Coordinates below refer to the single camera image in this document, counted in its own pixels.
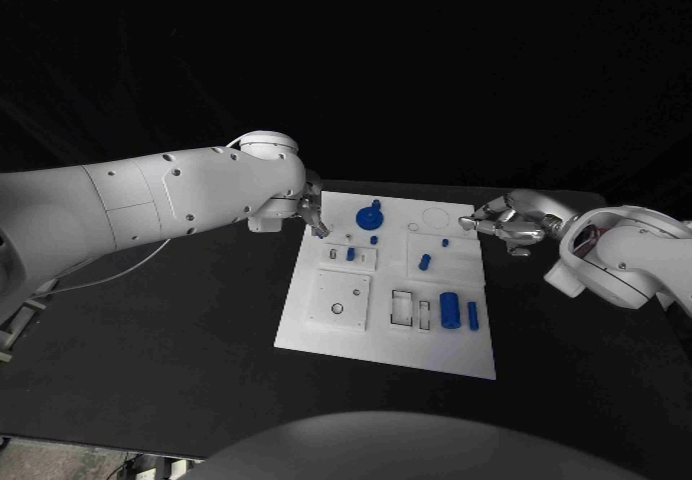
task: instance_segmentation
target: white board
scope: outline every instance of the white board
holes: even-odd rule
[[[366,231],[356,214],[374,199],[385,221]],[[274,346],[494,380],[480,243],[457,221],[472,206],[323,192],[321,209],[331,234],[320,239],[305,228]],[[350,247],[356,255],[347,261]],[[431,256],[425,271],[418,268],[423,251]],[[356,288],[356,282],[367,287]],[[410,293],[410,327],[390,325],[392,291]],[[459,298],[458,329],[441,326],[444,292]],[[421,328],[421,301],[429,302],[429,330]],[[467,302],[477,305],[477,331],[468,329]]]

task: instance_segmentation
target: blue object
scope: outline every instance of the blue object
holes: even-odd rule
[[[458,314],[458,296],[452,292],[439,295],[439,311],[442,328],[459,328],[461,316]]]
[[[421,263],[418,264],[418,268],[419,268],[421,270],[426,270],[426,269],[428,269],[429,258],[431,258],[431,257],[429,257],[428,254],[425,254],[425,255],[422,256],[422,258],[421,258]]]
[[[468,328],[478,329],[478,312],[475,311],[475,302],[468,302]]]
[[[385,216],[382,215],[379,208],[379,200],[374,200],[370,207],[364,207],[359,210],[356,223],[363,230],[376,230],[382,226]]]

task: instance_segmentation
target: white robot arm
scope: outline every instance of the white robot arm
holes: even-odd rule
[[[578,215],[530,190],[514,190],[458,219],[467,230],[496,235],[511,255],[546,236],[559,258],[545,280],[571,297],[588,288],[609,303],[640,308],[667,295],[692,316],[692,230],[653,210],[622,206]]]
[[[243,219],[276,232],[295,214],[328,235],[294,140],[256,131],[239,147],[0,175],[0,322],[47,280],[116,250]]]

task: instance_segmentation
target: floor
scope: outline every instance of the floor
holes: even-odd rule
[[[124,460],[113,450],[11,439],[0,452],[0,479],[105,480]]]

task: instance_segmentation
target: black table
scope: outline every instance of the black table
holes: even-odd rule
[[[504,191],[327,181],[327,190],[480,205]],[[553,192],[578,209],[598,195]],[[56,295],[0,371],[0,432],[206,457],[263,429],[353,410],[468,418],[549,438],[651,477],[686,472],[692,368],[656,301],[638,311],[542,280],[481,237],[497,380],[274,348],[302,224],[245,224],[171,241],[125,278]],[[152,250],[102,258],[63,285]]]

